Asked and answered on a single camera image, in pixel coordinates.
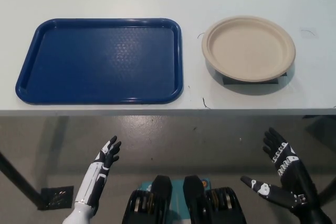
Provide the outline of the right robot hand black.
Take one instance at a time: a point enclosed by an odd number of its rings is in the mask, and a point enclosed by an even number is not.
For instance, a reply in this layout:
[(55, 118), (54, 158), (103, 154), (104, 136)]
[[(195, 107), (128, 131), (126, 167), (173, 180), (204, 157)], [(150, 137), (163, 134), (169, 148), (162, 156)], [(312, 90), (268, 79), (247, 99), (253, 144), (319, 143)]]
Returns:
[(320, 209), (316, 186), (291, 145), (273, 128), (265, 132), (263, 142), (263, 151), (271, 159), (281, 186), (247, 176), (240, 180), (261, 198), (290, 210), (296, 216)]

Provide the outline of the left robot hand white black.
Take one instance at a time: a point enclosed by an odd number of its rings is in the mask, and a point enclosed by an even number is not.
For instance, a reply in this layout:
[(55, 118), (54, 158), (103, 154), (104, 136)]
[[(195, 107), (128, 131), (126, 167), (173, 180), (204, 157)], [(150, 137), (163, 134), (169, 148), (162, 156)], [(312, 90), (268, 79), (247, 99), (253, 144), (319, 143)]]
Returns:
[(103, 146), (89, 168), (80, 185), (75, 202), (80, 202), (93, 209), (98, 208), (99, 199), (109, 175), (110, 168), (118, 159), (121, 142), (117, 136)]

